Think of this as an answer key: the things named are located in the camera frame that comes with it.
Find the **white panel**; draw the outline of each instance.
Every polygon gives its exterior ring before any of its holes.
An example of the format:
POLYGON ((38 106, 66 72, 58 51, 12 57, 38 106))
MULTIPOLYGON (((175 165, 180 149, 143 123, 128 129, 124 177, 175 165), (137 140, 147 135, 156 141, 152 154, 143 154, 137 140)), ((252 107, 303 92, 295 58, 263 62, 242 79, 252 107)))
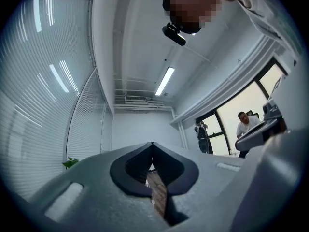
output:
POLYGON ((24 0, 0 38, 0 163, 28 199, 63 171, 68 122, 93 70, 87 0, 24 0))
POLYGON ((113 118, 112 149, 147 142, 182 147, 178 127, 171 126, 171 112, 117 111, 113 118))
POLYGON ((95 70, 75 108, 68 136, 67 157, 83 160, 100 153, 106 101, 97 74, 95 70))

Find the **person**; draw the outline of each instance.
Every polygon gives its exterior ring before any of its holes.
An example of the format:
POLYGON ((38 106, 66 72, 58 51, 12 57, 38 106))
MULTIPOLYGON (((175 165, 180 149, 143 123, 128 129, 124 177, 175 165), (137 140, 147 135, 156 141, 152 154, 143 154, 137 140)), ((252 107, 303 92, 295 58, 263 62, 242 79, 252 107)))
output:
MULTIPOLYGON (((236 136, 240 138, 243 134, 245 134, 248 130, 258 125, 261 121, 257 116, 252 115, 248 116, 245 112, 240 112, 238 114, 238 118, 240 119, 240 123, 237 126, 236 136)), ((245 158, 246 154, 249 151, 241 151, 239 154, 240 158, 245 158)))
MULTIPOLYGON (((304 49, 296 24, 279 0, 237 0, 255 27, 289 50, 296 62, 304 49)), ((222 0, 163 0, 172 23, 180 28, 199 28, 209 22, 222 0)))
POLYGON ((197 126, 195 126, 194 130, 197 133, 199 149, 203 153, 208 153, 208 154, 213 155, 211 141, 208 137, 207 130, 206 130, 208 128, 208 125, 204 124, 204 122, 201 121, 199 118, 197 118, 195 122, 197 126))

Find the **gray surface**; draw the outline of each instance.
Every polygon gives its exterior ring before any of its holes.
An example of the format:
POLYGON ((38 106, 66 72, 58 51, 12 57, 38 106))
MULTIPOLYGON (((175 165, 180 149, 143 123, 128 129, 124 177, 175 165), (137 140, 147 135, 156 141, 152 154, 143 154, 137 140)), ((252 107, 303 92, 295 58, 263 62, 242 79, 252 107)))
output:
POLYGON ((177 211, 189 217, 202 211, 206 203, 219 196, 237 174, 235 171, 218 167, 218 163, 241 167, 245 162, 242 158, 214 156, 170 145, 164 147, 192 160, 198 167, 199 177, 191 189, 184 195, 172 198, 177 211))
MULTIPOLYGON (((309 156, 308 131, 280 134, 264 147, 252 148, 240 171, 217 197, 209 201, 196 196, 202 211, 168 231, 262 230, 298 187, 309 156)), ((187 205, 184 199, 176 208, 187 205)))
POLYGON ((72 225, 79 231, 131 232, 168 228, 149 198, 126 195, 110 177, 110 166, 115 159, 143 145, 84 159, 44 186, 31 203, 44 211, 70 182, 76 182, 84 185, 84 190, 61 224, 72 225))
POLYGON ((125 195, 109 171, 118 157, 135 145, 89 157, 55 178, 33 198, 44 212, 71 182, 84 185, 82 194, 60 223, 76 231, 252 231, 286 205, 304 172, 309 156, 308 130, 279 134, 265 146, 252 148, 246 159, 213 156, 161 144, 194 161, 199 178, 184 195, 171 197, 177 212, 188 219, 170 228, 149 198, 125 195), (218 163, 240 167, 238 172, 218 163))
POLYGON ((220 190, 211 199, 205 194, 194 193, 191 193, 188 199, 184 197, 179 200, 177 197, 174 197, 177 210, 187 209, 186 202, 189 199, 199 200, 198 206, 200 212, 169 231, 229 231, 237 208, 250 186, 261 152, 260 147, 251 149, 246 159, 243 159, 244 164, 233 178, 233 181, 228 183, 224 190, 220 190))

